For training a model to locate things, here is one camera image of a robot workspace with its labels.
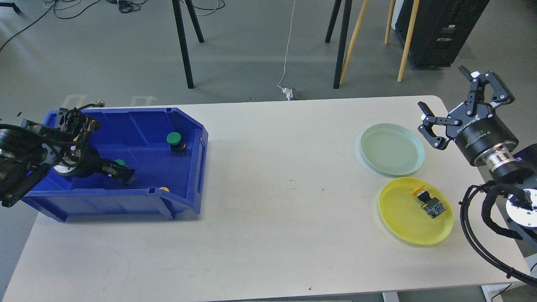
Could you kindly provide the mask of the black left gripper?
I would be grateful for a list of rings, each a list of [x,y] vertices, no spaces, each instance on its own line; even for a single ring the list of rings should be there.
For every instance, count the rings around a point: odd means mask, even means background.
[[[98,150],[93,146],[88,146],[85,149],[75,166],[66,167],[63,164],[58,164],[52,168],[56,174],[63,177],[86,178],[94,173],[100,173],[127,186],[132,185],[136,180],[134,169],[100,157]]]

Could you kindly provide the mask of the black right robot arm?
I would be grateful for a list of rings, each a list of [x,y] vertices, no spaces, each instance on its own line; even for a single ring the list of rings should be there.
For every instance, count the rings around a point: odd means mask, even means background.
[[[481,217],[496,234],[522,240],[536,247],[536,145],[514,154],[519,140],[498,117],[495,109],[514,102],[515,97],[493,71],[481,74],[460,66],[470,82],[466,101],[436,117],[428,105],[422,110],[419,132],[435,149],[444,150],[454,141],[471,166],[486,166],[492,180],[468,187],[460,201],[460,222],[471,247],[489,264],[531,286],[536,278],[516,270],[493,256],[477,239],[469,220],[469,207],[479,192],[485,193]]]

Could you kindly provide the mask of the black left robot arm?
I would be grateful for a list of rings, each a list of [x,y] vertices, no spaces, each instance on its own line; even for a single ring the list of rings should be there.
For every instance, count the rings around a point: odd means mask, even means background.
[[[2,206],[15,205],[54,169],[64,177],[86,178],[104,174],[123,184],[136,179],[135,171],[120,160],[100,157],[90,137],[101,126],[83,113],[94,102],[79,108],[61,108],[54,126],[22,120],[19,126],[2,124],[0,134],[0,197]]]

